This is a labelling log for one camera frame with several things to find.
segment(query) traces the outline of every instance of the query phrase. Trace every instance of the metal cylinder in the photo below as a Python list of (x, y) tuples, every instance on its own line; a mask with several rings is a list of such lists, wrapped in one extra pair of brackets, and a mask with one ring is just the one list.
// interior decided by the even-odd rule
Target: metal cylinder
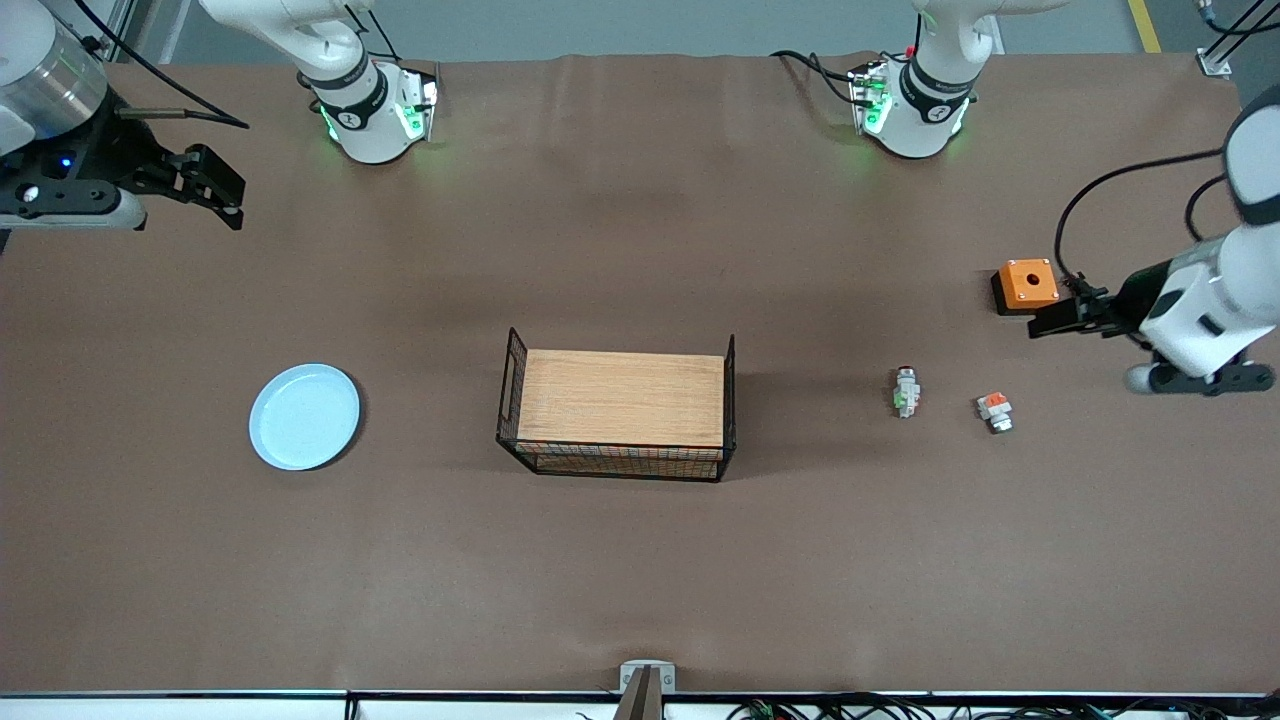
[[(36, 140), (55, 137), (79, 127), (97, 111), (108, 90), (102, 65), (52, 17), (49, 22), (52, 23), (52, 33), (51, 41), (46, 40), (49, 51), (44, 59), (27, 73), (0, 86), (0, 105), (32, 126)], [(38, 29), (32, 33), (35, 28), (22, 29), (27, 31), (23, 41), (41, 35)], [(50, 37), (47, 26), (40, 29), (46, 31), (46, 38)]]

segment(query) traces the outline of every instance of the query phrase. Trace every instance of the yellow floor line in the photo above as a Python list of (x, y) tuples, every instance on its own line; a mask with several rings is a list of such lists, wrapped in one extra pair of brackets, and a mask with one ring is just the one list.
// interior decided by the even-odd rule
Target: yellow floor line
[(1142, 49), (1147, 53), (1160, 53), (1160, 38), (1156, 37), (1156, 26), (1151, 24), (1146, 0), (1129, 0), (1129, 13), (1133, 14), (1133, 24), (1138, 26)]

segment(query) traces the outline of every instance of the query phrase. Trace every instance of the white plate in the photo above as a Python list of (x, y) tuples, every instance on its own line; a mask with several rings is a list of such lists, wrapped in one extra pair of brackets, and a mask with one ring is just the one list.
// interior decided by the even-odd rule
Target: white plate
[(310, 470), (333, 460), (360, 424), (356, 383), (338, 368), (312, 363), (275, 375), (253, 401), (248, 438), (282, 470)]

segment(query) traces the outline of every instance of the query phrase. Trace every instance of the black wire basket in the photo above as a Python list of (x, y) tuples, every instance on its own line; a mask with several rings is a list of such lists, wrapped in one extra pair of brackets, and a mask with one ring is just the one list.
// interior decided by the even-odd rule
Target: black wire basket
[(733, 337), (730, 336), (723, 364), (723, 432), (717, 445), (609, 443), (521, 437), (520, 409), (529, 348), (512, 328), (507, 336), (507, 361), (498, 406), (498, 445), (539, 475), (719, 482), (737, 448), (733, 357)]

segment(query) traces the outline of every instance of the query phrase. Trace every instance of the gray floor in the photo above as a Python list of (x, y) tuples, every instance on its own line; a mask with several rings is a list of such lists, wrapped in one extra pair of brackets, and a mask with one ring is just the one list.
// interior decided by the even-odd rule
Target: gray floor
[[(783, 47), (842, 55), (901, 49), (915, 28), (908, 0), (380, 0), (376, 10), (402, 55), (445, 63), (570, 54), (767, 55)], [(1125, 0), (1075, 0), (1042, 15), (1005, 18), (1002, 29), (1010, 53), (1142, 47)], [(255, 40), (218, 27), (198, 3), (172, 60), (282, 61)]]

